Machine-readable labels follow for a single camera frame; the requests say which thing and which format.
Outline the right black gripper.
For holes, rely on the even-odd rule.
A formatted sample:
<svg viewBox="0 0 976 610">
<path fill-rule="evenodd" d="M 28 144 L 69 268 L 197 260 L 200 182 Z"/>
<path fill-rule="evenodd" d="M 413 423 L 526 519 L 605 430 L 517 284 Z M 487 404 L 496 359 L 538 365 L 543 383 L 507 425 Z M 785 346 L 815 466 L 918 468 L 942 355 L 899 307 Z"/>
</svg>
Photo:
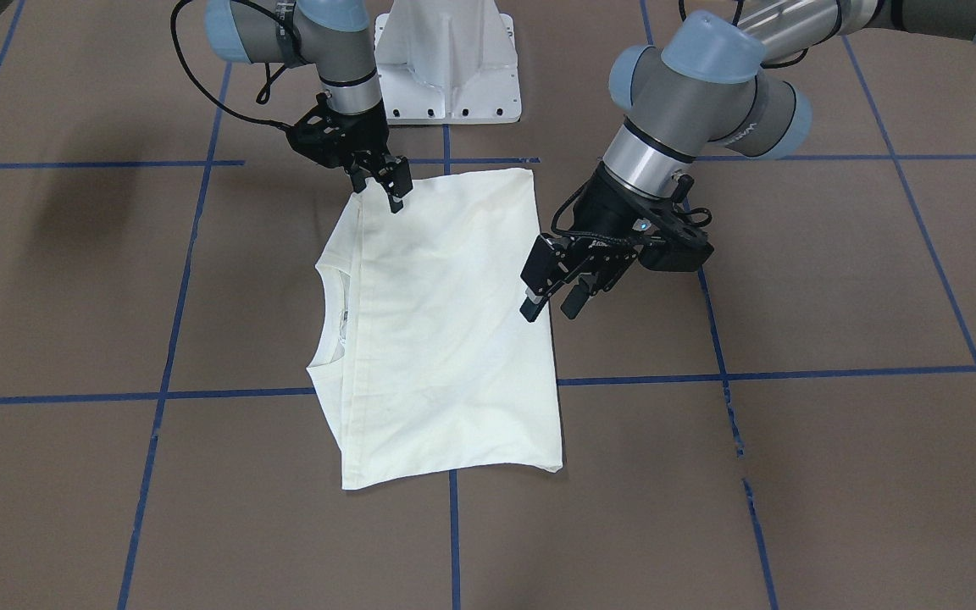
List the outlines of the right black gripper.
<svg viewBox="0 0 976 610">
<path fill-rule="evenodd" d="M 396 214 L 412 190 L 412 176 L 406 156 L 388 155 L 388 136 L 384 102 L 359 114 L 342 114 L 330 108 L 329 97 L 318 94 L 314 108 L 288 129 L 288 144 L 326 169 L 347 171 L 353 193 L 375 179 Z"/>
</svg>

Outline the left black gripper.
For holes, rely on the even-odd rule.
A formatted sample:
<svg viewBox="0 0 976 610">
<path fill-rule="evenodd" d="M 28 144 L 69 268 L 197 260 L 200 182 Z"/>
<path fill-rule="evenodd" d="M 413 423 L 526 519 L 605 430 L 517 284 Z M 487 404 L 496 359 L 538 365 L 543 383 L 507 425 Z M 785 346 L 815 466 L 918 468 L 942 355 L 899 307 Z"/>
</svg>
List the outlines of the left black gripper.
<svg viewBox="0 0 976 610">
<path fill-rule="evenodd" d="M 667 235 L 652 228 L 639 210 L 647 202 L 624 188 L 604 163 L 559 206 L 552 216 L 552 236 L 532 243 L 520 279 L 526 285 L 519 312 L 534 323 L 553 294 L 573 282 L 559 309 L 568 319 L 580 316 L 590 298 L 611 291 L 631 260 L 661 270 L 667 260 Z"/>
</svg>

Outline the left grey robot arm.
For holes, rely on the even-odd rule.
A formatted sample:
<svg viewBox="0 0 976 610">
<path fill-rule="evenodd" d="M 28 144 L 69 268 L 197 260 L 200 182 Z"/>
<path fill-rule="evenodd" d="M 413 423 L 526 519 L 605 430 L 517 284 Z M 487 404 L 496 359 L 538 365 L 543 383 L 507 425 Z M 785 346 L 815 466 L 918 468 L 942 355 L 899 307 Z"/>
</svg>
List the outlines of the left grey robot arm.
<svg viewBox="0 0 976 610">
<path fill-rule="evenodd" d="M 754 159 L 793 153 L 810 130 L 811 104 L 769 70 L 865 28 L 976 43 L 976 1 L 743 1 L 732 20 L 686 12 L 665 47 L 624 50 L 609 93 L 626 117 L 564 204 L 573 223 L 532 244 L 520 313 L 535 321 L 569 288 L 561 309 L 574 318 L 632 263 L 658 273 L 700 269 L 713 254 L 710 213 L 682 208 L 697 156 L 707 146 Z"/>
</svg>

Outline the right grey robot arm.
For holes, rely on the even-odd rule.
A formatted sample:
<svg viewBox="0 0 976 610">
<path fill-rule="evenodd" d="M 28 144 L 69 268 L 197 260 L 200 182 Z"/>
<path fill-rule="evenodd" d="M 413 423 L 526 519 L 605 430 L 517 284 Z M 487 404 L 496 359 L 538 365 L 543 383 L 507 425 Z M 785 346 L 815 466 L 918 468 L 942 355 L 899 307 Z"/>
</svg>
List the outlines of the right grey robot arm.
<svg viewBox="0 0 976 610">
<path fill-rule="evenodd" d="M 272 125 L 288 146 L 326 169 L 342 169 L 356 193 L 382 186 L 393 213 L 412 190 L 409 162 L 391 154 L 390 126 L 363 1 L 208 1 L 204 23 L 225 61 L 315 67 L 323 87 L 297 123 Z"/>
</svg>

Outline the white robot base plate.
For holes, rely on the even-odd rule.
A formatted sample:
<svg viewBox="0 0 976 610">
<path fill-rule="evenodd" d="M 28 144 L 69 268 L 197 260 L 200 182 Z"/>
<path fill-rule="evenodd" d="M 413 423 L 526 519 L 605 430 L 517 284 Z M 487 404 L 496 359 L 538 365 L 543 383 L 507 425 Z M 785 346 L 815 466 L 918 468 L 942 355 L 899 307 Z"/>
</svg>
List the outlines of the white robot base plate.
<svg viewBox="0 0 976 610">
<path fill-rule="evenodd" d="M 495 1 L 396 1 L 374 50 L 391 126 L 511 124 L 523 112 L 514 22 Z"/>
</svg>

